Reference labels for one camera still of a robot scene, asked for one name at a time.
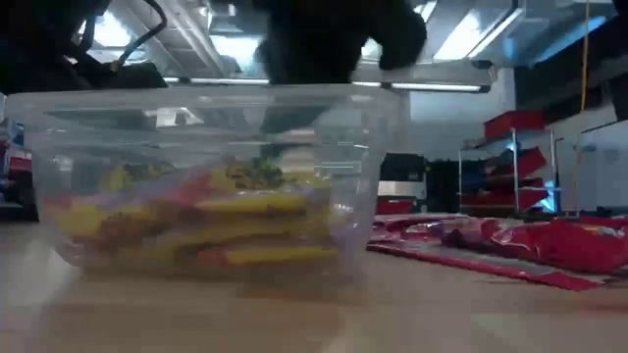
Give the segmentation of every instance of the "shelving unit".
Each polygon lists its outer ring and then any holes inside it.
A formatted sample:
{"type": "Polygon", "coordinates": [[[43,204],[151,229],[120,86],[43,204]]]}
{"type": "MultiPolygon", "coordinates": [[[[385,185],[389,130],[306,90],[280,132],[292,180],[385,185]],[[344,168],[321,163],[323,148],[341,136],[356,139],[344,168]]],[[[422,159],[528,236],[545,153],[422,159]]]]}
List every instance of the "shelving unit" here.
{"type": "MultiPolygon", "coordinates": [[[[479,140],[476,143],[470,143],[465,145],[462,149],[460,149],[458,151],[458,202],[459,202],[459,208],[460,211],[463,212],[463,210],[465,209],[484,209],[484,210],[490,210],[490,209],[494,209],[494,210],[512,210],[513,214],[518,214],[522,211],[521,209],[521,191],[523,190],[530,190],[530,191],[546,191],[548,190],[547,187],[545,186],[524,186],[521,185],[521,176],[520,176],[520,171],[519,171],[519,149],[517,148],[517,146],[519,146],[519,142],[524,141],[526,139],[530,139],[533,137],[539,137],[539,136],[543,136],[543,135],[548,135],[549,136],[549,153],[550,153],[550,167],[551,167],[551,177],[550,179],[553,181],[553,188],[552,190],[554,192],[559,192],[560,189],[559,187],[557,187],[557,168],[556,168],[556,151],[555,151],[555,145],[554,145],[554,137],[553,137],[553,131],[551,129],[545,129],[545,130],[537,130],[537,129],[530,129],[530,130],[521,130],[521,129],[516,129],[516,128],[512,128],[510,130],[510,134],[505,135],[503,137],[500,138],[494,138],[494,139],[484,139],[484,140],[479,140]],[[512,168],[513,168],[513,173],[510,175],[500,175],[500,176],[487,176],[486,182],[492,181],[498,181],[498,180],[503,180],[504,183],[512,183],[512,187],[513,187],[513,194],[514,194],[514,202],[512,205],[506,205],[506,204],[487,204],[487,205],[465,205],[463,203],[463,197],[464,197],[464,182],[463,182],[463,175],[464,175],[464,169],[463,169],[463,157],[464,157],[464,153],[468,152],[468,151],[487,151],[490,149],[497,149],[499,147],[501,147],[501,150],[507,148],[508,146],[514,146],[514,148],[512,148],[512,168]]],[[[556,212],[558,212],[558,196],[554,194],[554,209],[556,212]]]]}

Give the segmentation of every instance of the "metal shelf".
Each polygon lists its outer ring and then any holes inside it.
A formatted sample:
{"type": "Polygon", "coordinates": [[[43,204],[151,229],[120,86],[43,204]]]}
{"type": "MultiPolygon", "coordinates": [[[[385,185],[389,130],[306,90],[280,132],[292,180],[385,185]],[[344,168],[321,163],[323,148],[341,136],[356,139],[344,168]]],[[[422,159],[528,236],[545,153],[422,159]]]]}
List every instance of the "metal shelf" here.
{"type": "MultiPolygon", "coordinates": [[[[556,168],[556,151],[555,151],[555,145],[554,145],[554,137],[553,137],[553,131],[551,129],[547,130],[537,130],[537,129],[523,129],[523,130],[519,130],[516,128],[513,128],[510,130],[510,133],[499,137],[499,138],[493,138],[493,139],[484,139],[481,141],[478,141],[477,144],[470,144],[467,146],[464,146],[463,148],[461,148],[458,151],[458,205],[459,208],[462,210],[463,208],[467,208],[467,209],[472,209],[472,208],[478,208],[478,209],[513,209],[515,213],[519,213],[522,210],[519,209],[519,204],[520,204],[520,200],[519,200],[519,192],[521,190],[532,190],[532,191],[544,191],[544,190],[554,190],[554,191],[560,191],[560,188],[557,187],[557,180],[556,180],[556,174],[557,174],[557,168],[556,168]],[[554,187],[534,187],[534,186],[519,186],[519,168],[518,168],[518,160],[519,160],[519,151],[517,148],[518,142],[520,140],[523,139],[528,139],[528,138],[533,138],[533,137],[539,137],[542,135],[549,135],[549,153],[550,153],[550,158],[551,158],[551,178],[553,180],[553,184],[554,187]],[[493,177],[489,177],[488,180],[492,179],[492,180],[499,180],[499,179],[510,179],[512,178],[512,182],[513,182],[513,188],[514,188],[514,204],[513,205],[464,205],[462,204],[462,190],[463,190],[463,183],[462,183],[462,175],[463,175],[463,168],[462,168],[462,154],[465,151],[481,151],[481,150],[488,150],[491,148],[498,148],[501,147],[503,148],[507,148],[509,145],[512,145],[514,148],[512,148],[512,162],[513,162],[513,167],[514,167],[514,173],[511,175],[507,175],[507,176],[493,176],[493,177]]],[[[557,198],[554,199],[554,210],[556,212],[558,212],[558,201],[557,198]]]]}

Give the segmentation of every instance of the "white wall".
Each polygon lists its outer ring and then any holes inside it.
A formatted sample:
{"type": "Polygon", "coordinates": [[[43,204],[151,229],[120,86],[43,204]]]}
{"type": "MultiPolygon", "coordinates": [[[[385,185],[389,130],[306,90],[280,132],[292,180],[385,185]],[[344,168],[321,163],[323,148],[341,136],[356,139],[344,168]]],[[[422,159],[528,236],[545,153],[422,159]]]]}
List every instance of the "white wall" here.
{"type": "MultiPolygon", "coordinates": [[[[628,124],[617,123],[613,126],[582,134],[580,141],[578,135],[585,130],[604,126],[616,122],[614,108],[610,102],[601,107],[583,112],[564,121],[550,125],[553,129],[556,142],[556,157],[558,163],[558,175],[560,178],[561,205],[563,211],[576,209],[594,211],[597,206],[628,205],[628,184],[626,191],[622,192],[618,187],[615,191],[612,186],[619,180],[628,180],[628,171],[620,172],[615,160],[606,158],[607,150],[614,149],[620,141],[625,141],[626,134],[613,133],[625,131],[628,124]],[[576,143],[580,143],[582,153],[580,162],[576,166],[576,143]],[[577,173],[574,185],[574,171],[577,173]],[[626,194],[626,202],[621,201],[626,194]]],[[[624,153],[628,159],[628,146],[624,153]]]]}
{"type": "Polygon", "coordinates": [[[489,93],[409,93],[407,140],[391,146],[391,152],[457,159],[463,140],[483,136],[483,122],[514,108],[512,70],[500,70],[497,77],[489,93]]]}

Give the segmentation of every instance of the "red box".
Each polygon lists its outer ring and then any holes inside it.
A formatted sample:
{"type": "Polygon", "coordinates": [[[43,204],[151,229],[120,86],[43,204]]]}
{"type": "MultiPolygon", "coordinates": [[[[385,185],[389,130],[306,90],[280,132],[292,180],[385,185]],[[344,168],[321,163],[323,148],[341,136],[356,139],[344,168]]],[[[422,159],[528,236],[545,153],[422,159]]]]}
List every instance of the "red box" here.
{"type": "Polygon", "coordinates": [[[32,160],[28,158],[11,157],[9,160],[10,172],[31,172],[32,160]]]}
{"type": "Polygon", "coordinates": [[[484,137],[498,138],[517,129],[545,129],[546,116],[542,111],[510,111],[484,123],[484,137]]]}

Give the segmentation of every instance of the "ceiling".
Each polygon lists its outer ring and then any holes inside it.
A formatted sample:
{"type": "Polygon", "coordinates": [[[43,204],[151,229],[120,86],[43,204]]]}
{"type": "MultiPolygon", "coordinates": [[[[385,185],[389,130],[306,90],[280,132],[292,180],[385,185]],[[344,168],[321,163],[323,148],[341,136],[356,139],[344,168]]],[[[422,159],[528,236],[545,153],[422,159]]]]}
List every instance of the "ceiling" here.
{"type": "MultiPolygon", "coordinates": [[[[153,61],[166,77],[264,79],[253,53],[265,19],[231,7],[210,8],[206,0],[158,0],[169,18],[167,29],[131,57],[153,61]]],[[[383,75],[379,47],[369,41],[356,81],[486,85],[487,70],[474,60],[499,67],[544,60],[584,34],[586,0],[412,0],[427,21],[428,41],[411,70],[383,75]]],[[[611,0],[591,0],[590,29],[614,16],[611,0]]],[[[111,60],[133,38],[158,24],[143,0],[113,0],[99,20],[92,54],[111,60]]]]}

